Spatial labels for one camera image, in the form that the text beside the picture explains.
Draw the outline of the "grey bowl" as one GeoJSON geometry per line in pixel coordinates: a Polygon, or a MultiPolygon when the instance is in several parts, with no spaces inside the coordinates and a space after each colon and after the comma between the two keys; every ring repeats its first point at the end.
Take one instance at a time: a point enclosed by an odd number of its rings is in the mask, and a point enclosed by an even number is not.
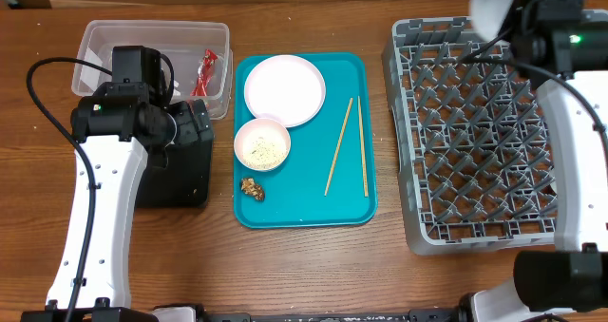
{"type": "Polygon", "coordinates": [[[485,42],[498,36],[513,0],[469,0],[469,17],[475,33],[485,42]]]}

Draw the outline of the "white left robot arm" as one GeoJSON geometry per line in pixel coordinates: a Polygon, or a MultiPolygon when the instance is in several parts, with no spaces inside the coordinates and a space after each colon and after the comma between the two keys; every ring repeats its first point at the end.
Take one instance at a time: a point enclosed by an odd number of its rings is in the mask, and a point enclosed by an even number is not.
{"type": "Polygon", "coordinates": [[[174,68],[144,46],[112,51],[108,80],[72,110],[62,135],[76,183],[66,245],[41,311],[25,321],[203,321],[199,304],[131,306],[128,257],[138,207],[201,207],[214,131],[201,101],[174,102],[174,68]]]}

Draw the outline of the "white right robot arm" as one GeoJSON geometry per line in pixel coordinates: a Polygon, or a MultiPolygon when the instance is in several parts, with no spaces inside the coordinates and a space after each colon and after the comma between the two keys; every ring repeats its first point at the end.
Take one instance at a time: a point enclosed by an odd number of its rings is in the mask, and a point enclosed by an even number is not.
{"type": "Polygon", "coordinates": [[[562,320],[607,304],[607,18],[585,0],[470,0],[486,47],[507,42],[549,129],[558,219],[551,252],[523,251],[498,287],[465,296],[465,321],[562,320]]]}

